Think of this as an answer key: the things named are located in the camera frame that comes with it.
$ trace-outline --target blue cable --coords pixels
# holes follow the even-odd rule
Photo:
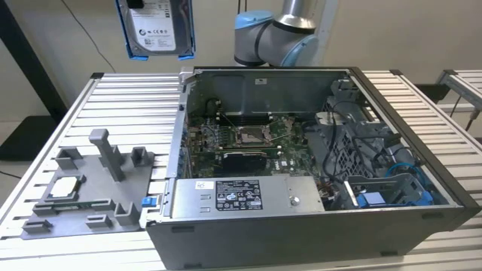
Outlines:
[[[426,186],[426,181],[425,181],[423,174],[422,174],[422,172],[419,171],[419,169],[418,169],[414,165],[411,165],[411,164],[409,164],[409,163],[398,163],[398,164],[393,165],[393,166],[389,168],[389,170],[387,170],[387,172],[386,172],[386,174],[385,174],[385,178],[386,178],[386,177],[390,177],[391,171],[393,171],[395,168],[401,167],[401,166],[406,166],[406,167],[411,168],[411,169],[415,171],[417,175],[421,177],[421,180],[423,181],[422,186],[425,187],[425,186]]]

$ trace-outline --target motherboard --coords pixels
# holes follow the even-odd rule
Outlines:
[[[192,124],[188,149],[195,178],[319,176],[302,122],[295,115],[242,121],[221,115],[218,118],[198,117]]]

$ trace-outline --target power supply label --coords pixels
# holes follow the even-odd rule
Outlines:
[[[263,210],[259,180],[217,181],[218,211]]]

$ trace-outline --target black floor stand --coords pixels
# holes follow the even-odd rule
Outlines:
[[[0,160],[32,161],[58,124],[51,116],[30,116],[0,146]]]

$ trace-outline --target hard drive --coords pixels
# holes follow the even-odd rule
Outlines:
[[[128,57],[195,58],[191,0],[116,0]]]

